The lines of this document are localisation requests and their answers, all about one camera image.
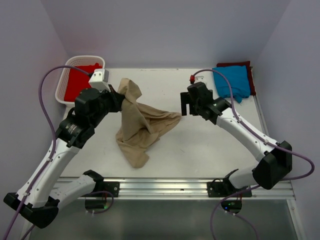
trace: dark red cloth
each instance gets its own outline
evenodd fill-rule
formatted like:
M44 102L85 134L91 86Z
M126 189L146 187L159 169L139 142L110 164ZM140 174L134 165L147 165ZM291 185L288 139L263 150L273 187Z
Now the dark red cloth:
M251 73L251 68L250 68L250 61L218 63L216 66L217 67L245 66L246 73L248 76L249 85L250 85L251 95L252 96L256 95L256 89L255 89L255 85L254 85L254 80L252 79L252 73Z
M93 73L95 69L101 69L98 63L89 66L76 66L79 69L86 71L87 73ZM66 102L74 102L76 97L83 89L91 88L89 84L90 77L86 76L80 71L70 69L68 85L66 86L64 100Z

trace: brown towel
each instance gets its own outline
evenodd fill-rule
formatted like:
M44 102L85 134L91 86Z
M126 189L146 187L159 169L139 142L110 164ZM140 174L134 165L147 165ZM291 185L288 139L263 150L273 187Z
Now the brown towel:
M116 142L132 167L142 168L149 159L145 154L147 148L173 129L179 123L181 114L138 103L142 93L138 85L128 78L121 80L118 93L125 95L125 99Z

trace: white plastic basket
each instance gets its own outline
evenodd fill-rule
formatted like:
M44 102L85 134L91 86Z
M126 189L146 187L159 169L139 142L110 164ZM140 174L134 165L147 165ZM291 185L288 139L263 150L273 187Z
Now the white plastic basket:
M105 60L99 56L74 56L66 61L65 65L69 66L89 66L98 63L102 68L105 68ZM67 107L74 107L75 103L73 101L65 101L65 94L67 90L68 80L69 80L70 68L64 68L62 70L58 86L55 90L55 99L62 104L65 104Z

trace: blue cloth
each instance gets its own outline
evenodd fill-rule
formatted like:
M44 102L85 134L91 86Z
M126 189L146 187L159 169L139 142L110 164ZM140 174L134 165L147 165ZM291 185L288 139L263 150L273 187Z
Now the blue cloth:
M212 69L222 73L228 79L233 98L238 103L242 102L242 98L250 96L251 91L246 66L225 66ZM222 98L229 98L230 91L226 80L216 72L213 73L213 78L218 95Z

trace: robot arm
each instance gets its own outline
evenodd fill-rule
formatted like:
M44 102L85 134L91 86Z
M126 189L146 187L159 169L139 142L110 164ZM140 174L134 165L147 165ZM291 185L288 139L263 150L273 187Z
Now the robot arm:
M221 97L213 99L212 91L208 90L203 82L194 83L187 90L188 92L180 94L182 115L187 115L186 105L189 104L190 114L194 116L200 115L205 120L209 120L214 125L229 132L257 160L254 166L241 170L235 169L230 172L223 178L222 182L212 182L211 186L221 193L221 197L228 196L250 185L258 184L265 189L271 189L292 170L292 155L266 144L266 142L269 142L292 150L289 143L286 141L278 143L271 137L266 136L236 112L240 117L237 120L231 109L231 104ZM243 121L259 136L263 137L265 142L253 136L249 130L243 127L240 121Z
M125 96L108 85L107 73L104 69L96 69L89 81L92 88L84 89L75 99L75 107L69 111L55 133L56 147L52 158L49 155L53 144L25 185L17 193L8 193L4 198L4 202L14 210L18 209L25 198L19 213L39 228L48 226L62 207L78 197L93 190L103 190L99 189L103 187L103 177L92 170L64 187L52 189L71 159L94 135L102 119L108 113L121 110ZM39 177L27 193L36 175Z

